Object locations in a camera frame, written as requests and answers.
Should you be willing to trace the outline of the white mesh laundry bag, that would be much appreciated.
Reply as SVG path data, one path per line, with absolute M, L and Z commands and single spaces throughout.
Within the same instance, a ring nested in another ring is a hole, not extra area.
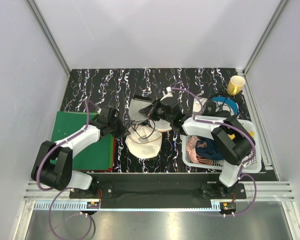
M 133 121 L 128 129 L 130 134 L 126 137 L 125 144 L 136 158 L 151 159 L 161 150 L 163 133 L 171 130 L 172 127 L 165 120 Z

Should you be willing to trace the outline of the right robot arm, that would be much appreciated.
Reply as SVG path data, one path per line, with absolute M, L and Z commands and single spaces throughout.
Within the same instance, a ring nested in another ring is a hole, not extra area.
M 231 115 L 227 118 L 184 114 L 179 105 L 166 105 L 159 98 L 134 96 L 130 109 L 136 110 L 136 121 L 163 120 L 176 133 L 184 136 L 198 136 L 211 139 L 223 156 L 223 166 L 217 185 L 218 195 L 229 198 L 235 192 L 235 184 L 243 170 L 253 160 L 261 161 L 260 141 L 255 125 Z

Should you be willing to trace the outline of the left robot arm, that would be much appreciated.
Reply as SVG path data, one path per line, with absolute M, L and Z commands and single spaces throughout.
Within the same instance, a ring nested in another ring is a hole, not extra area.
M 119 111 L 103 107 L 93 118 L 87 116 L 86 124 L 70 136 L 40 145 L 31 179 L 41 191 L 80 189 L 87 198 L 98 193 L 98 186 L 87 173 L 73 170 L 73 158 L 102 138 L 112 135 L 118 139 L 129 135 L 119 117 Z

